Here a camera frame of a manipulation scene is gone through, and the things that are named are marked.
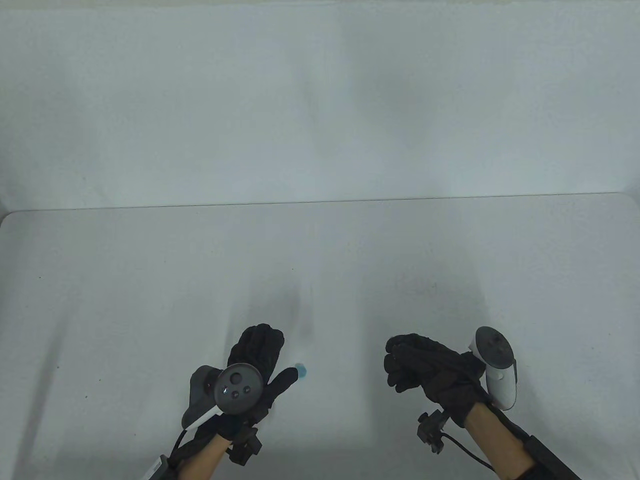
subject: gloved hand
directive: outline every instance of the gloved hand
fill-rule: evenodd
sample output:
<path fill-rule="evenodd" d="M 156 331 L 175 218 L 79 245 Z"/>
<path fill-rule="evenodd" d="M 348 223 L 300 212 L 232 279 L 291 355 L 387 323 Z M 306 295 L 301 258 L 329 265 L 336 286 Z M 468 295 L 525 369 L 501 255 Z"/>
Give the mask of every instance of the gloved hand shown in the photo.
<path fill-rule="evenodd" d="M 459 354 L 416 333 L 390 338 L 386 350 L 388 385 L 399 393 L 420 385 L 459 427 L 476 403 L 489 401 L 479 380 L 484 363 L 471 352 Z"/>
<path fill-rule="evenodd" d="M 231 349 L 227 366 L 246 363 L 258 369 L 264 381 L 260 400 L 251 410 L 241 415 L 223 414 L 212 417 L 198 428 L 195 438 L 208 437 L 217 433 L 227 440 L 233 440 L 243 425 L 252 427 L 267 415 L 274 400 L 298 379 L 298 370 L 289 367 L 268 383 L 283 345 L 283 333 L 264 323 L 251 326 L 243 332 L 238 343 Z M 215 385 L 220 372 L 221 370 L 218 369 L 212 370 L 206 383 Z"/>

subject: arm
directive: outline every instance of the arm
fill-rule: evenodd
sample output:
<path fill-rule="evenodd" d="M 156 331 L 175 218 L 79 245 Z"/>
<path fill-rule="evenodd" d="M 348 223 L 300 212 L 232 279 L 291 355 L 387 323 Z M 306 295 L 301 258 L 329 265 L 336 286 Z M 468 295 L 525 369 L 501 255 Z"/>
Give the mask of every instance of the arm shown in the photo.
<path fill-rule="evenodd" d="M 198 454 L 180 467 L 178 480 L 209 480 L 231 442 L 216 435 Z"/>
<path fill-rule="evenodd" d="M 476 403 L 465 419 L 465 428 L 484 452 L 501 480 L 515 480 L 535 465 L 522 442 L 500 423 L 483 403 Z"/>
<path fill-rule="evenodd" d="M 387 383 L 396 392 L 422 387 L 425 395 L 461 428 L 467 429 L 501 480 L 515 480 L 535 466 L 522 442 L 486 403 L 480 385 L 484 363 L 471 352 L 459 354 L 415 333 L 387 342 Z"/>

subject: white backdrop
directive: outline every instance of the white backdrop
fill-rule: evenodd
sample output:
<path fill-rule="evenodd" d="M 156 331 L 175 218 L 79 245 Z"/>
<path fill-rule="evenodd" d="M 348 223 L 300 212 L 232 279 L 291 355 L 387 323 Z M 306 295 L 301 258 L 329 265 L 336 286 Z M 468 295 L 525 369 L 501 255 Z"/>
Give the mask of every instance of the white backdrop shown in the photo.
<path fill-rule="evenodd" d="M 13 213 L 0 478 L 139 478 L 179 433 L 191 373 L 266 321 L 279 366 L 308 376 L 220 479 L 495 480 L 451 444 L 430 453 L 416 420 L 435 406 L 382 365 L 391 335 L 463 351 L 489 324 L 518 358 L 509 417 L 584 480 L 637 480 L 639 245 L 623 195 Z"/>
<path fill-rule="evenodd" d="M 10 210 L 623 191 L 640 3 L 0 10 Z"/>

